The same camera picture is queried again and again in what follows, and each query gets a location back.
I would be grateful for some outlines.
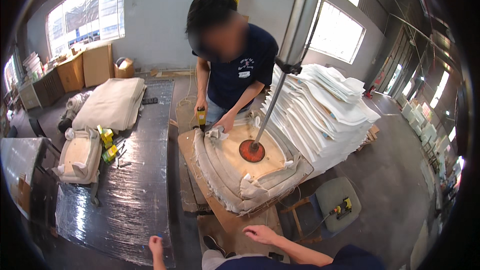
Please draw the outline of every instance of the fire extinguisher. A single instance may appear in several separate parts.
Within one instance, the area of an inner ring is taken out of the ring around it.
[[[370,89],[365,93],[365,96],[368,99],[372,99],[372,97],[374,96],[375,90],[376,90],[375,85],[371,86]]]

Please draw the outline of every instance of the stack of white foam sheets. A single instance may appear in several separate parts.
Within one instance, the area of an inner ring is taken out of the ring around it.
[[[363,82],[318,64],[302,67],[285,79],[270,119],[311,163],[312,178],[347,159],[380,116],[363,102]],[[280,75],[275,65],[264,113]]]

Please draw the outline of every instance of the man's right hand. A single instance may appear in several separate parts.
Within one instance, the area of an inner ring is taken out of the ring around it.
[[[245,227],[243,233],[258,243],[265,245],[275,245],[277,240],[280,238],[275,231],[271,230],[265,225],[249,225]]]
[[[207,103],[207,99],[205,97],[199,97],[197,99],[197,104],[195,105],[195,107],[193,108],[193,112],[195,114],[195,118],[197,117],[197,108],[199,107],[204,107],[205,108],[205,115],[207,115],[207,111],[208,111],[208,103]]]

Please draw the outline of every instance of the black plastic sheet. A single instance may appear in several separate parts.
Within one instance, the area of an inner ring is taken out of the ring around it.
[[[105,255],[139,265],[152,265],[148,239],[163,238],[164,261],[175,267],[169,226],[167,143],[172,80],[146,81],[144,98],[157,97],[139,112],[125,136],[127,151],[116,168],[101,163],[99,207],[90,203],[90,187],[61,183],[56,226],[60,236]]]

